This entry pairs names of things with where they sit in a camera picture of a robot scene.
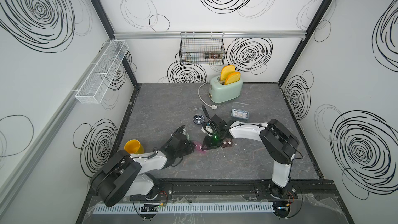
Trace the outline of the dark red small pillbox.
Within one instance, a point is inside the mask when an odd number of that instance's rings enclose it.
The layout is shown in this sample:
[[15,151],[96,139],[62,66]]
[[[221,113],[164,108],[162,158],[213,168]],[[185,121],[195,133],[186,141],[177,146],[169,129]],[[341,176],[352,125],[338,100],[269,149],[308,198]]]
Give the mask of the dark red small pillbox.
[[233,142],[232,142],[231,139],[225,139],[225,140],[222,141],[221,147],[222,148],[226,148],[226,147],[231,146],[232,144],[233,144]]

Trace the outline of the teal rectangular pillbox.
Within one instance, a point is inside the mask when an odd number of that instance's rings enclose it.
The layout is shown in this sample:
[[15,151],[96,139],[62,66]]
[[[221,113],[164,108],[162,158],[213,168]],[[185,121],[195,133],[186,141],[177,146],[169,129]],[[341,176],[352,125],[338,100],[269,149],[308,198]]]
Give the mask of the teal rectangular pillbox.
[[231,117],[241,119],[241,120],[248,120],[249,119],[249,104],[234,102],[232,104],[231,109]]

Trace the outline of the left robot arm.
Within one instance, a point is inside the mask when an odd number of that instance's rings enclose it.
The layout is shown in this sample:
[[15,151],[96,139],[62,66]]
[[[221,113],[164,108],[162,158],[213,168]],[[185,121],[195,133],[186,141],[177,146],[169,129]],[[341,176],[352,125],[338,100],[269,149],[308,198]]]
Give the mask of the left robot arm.
[[151,171],[178,165],[177,159],[194,152],[196,144],[186,133],[173,134],[159,149],[142,155],[120,150],[90,179],[90,186],[107,207],[114,206],[126,196],[154,198],[157,180]]

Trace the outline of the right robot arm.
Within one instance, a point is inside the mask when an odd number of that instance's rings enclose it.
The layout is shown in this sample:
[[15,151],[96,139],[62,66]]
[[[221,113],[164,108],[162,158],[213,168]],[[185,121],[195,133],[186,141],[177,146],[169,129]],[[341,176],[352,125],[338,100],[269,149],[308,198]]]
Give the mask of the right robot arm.
[[210,118],[204,105],[202,111],[208,120],[202,124],[202,131],[207,134],[202,150],[228,147],[233,139],[262,142],[274,160],[273,174],[269,184],[270,193],[276,199],[286,196],[292,162],[300,144],[297,137],[276,119],[264,123],[244,123],[233,120],[225,122],[218,115]]

